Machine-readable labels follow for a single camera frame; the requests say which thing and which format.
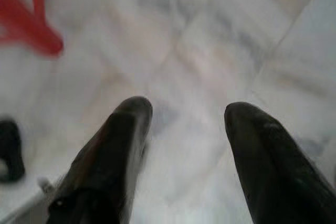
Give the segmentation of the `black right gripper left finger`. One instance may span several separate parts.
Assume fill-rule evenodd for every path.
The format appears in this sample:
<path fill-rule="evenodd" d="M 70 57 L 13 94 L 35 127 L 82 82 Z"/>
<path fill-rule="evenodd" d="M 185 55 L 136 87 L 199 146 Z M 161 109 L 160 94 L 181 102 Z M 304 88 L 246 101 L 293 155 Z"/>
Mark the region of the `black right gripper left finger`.
<path fill-rule="evenodd" d="M 56 190 L 47 223 L 129 223 L 153 116 L 142 96 L 121 102 Z"/>

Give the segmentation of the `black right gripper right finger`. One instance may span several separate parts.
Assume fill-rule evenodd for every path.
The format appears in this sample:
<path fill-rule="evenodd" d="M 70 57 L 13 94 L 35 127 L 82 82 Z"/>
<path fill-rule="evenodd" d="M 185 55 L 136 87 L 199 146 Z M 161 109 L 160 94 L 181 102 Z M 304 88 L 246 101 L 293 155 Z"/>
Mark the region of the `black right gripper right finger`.
<path fill-rule="evenodd" d="M 253 223 L 335 223 L 335 190 L 277 119 L 234 102 L 224 120 Z"/>

